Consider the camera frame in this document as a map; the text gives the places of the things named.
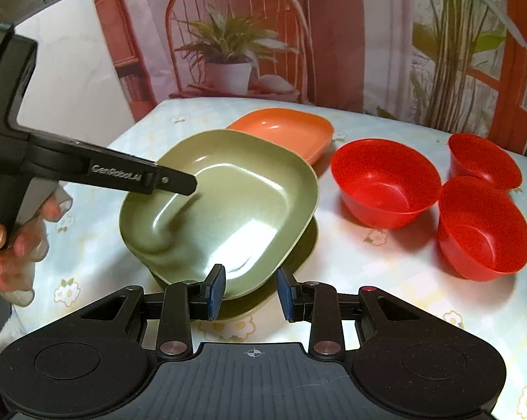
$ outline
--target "bowl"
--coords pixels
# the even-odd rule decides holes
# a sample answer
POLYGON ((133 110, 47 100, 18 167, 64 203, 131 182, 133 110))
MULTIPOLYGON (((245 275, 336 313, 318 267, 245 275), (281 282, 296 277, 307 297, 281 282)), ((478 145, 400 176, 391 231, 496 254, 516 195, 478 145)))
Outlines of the bowl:
POLYGON ((378 229, 402 227, 438 200, 438 171, 418 151, 384 139, 349 142, 332 158, 341 198, 361 223, 378 229))
POLYGON ((450 175, 472 176, 510 191, 522 184, 522 172, 512 157, 498 145, 474 134, 453 134, 450 148, 450 175))
POLYGON ((333 126, 328 120, 313 113, 283 108, 256 110, 228 128, 285 147, 310 165, 324 154, 333 136, 333 126))
MULTIPOLYGON (((284 271, 294 275, 306 263, 312 254, 317 241, 318 223, 316 222, 316 218, 313 217, 310 221, 310 224, 308 224, 308 227, 306 227, 306 230, 300 237, 298 243, 281 264, 281 268, 284 271)), ((166 283, 156 276, 155 280, 162 289, 166 287, 166 283)), ((236 317, 253 314, 276 293, 277 278, 275 276, 271 276, 267 281, 265 281, 263 286, 254 290, 252 293, 249 293, 244 297, 240 297, 239 299, 223 301, 221 303, 217 320, 230 320, 236 317)))
POLYGON ((527 222, 504 191, 454 177, 442 187, 439 209, 440 249, 464 278, 490 281, 527 264, 527 222))
POLYGON ((179 142, 162 166, 195 175, 189 197, 129 193, 120 232, 166 284, 226 270, 224 299, 264 285, 299 241, 318 205, 314 170, 295 153, 249 134, 218 129, 179 142))

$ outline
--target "crosshair mark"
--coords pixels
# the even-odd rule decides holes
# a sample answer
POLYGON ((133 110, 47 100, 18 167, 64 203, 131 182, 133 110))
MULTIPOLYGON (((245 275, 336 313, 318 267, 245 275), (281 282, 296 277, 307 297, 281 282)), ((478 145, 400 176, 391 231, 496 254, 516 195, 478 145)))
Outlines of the crosshair mark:
POLYGON ((244 353, 249 355, 251 358, 256 358, 264 354, 265 352, 261 352, 260 350, 254 347, 253 349, 249 350, 248 352, 244 352, 244 353))

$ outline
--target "white flower pot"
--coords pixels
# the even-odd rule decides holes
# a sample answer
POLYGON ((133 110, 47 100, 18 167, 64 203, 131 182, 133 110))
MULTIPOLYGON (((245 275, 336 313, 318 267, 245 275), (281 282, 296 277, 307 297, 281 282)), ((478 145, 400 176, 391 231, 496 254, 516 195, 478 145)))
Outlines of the white flower pot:
POLYGON ((205 63, 205 83, 221 93, 247 95, 250 75, 250 63, 233 65, 205 63))

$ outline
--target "black circular cover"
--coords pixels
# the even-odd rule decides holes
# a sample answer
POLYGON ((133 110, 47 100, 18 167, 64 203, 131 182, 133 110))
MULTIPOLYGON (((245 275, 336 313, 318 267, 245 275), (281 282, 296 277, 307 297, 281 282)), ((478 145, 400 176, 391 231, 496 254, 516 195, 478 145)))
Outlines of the black circular cover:
POLYGON ((421 418, 462 418, 491 409, 506 380, 502 357, 468 336, 417 342, 371 338, 353 361, 358 383, 392 411, 421 418))
POLYGON ((59 343, 29 335, 1 353, 0 391, 12 410, 37 418, 78 418, 121 404, 148 370, 145 350, 131 340, 99 336, 59 343))

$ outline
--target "black handheld device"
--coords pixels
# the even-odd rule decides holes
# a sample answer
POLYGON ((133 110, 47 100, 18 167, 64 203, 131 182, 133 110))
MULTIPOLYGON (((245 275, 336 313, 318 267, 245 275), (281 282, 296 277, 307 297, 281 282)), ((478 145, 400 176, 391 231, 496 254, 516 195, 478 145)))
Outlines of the black handheld device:
POLYGON ((201 343, 225 268, 164 293, 128 286, 18 339, 0 355, 0 418, 11 420, 495 420, 506 380, 487 342, 376 287, 357 295, 276 273, 301 343, 201 343), (159 319, 154 350, 142 347, 159 319), (346 349, 343 320, 359 349, 346 349))
POLYGON ((114 150, 22 128, 16 116, 36 66, 36 41, 0 26, 0 223, 9 238, 58 181, 150 194, 190 195, 193 175, 114 150))

